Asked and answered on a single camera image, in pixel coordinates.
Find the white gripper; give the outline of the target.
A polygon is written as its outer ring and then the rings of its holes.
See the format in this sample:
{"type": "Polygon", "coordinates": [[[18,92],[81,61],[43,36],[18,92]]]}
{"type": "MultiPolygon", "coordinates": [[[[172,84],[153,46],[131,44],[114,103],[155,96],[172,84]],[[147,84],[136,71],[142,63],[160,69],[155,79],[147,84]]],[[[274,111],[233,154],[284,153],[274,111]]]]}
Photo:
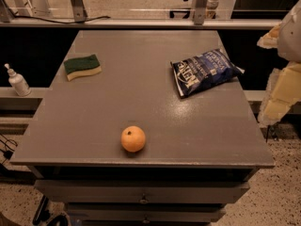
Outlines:
{"type": "Polygon", "coordinates": [[[264,49],[277,48],[280,57],[289,62],[269,75],[261,102],[258,122],[270,126],[281,121],[293,105],[301,100],[301,0],[288,12],[281,25],[274,26],[260,37],[257,45],[264,49]]]}

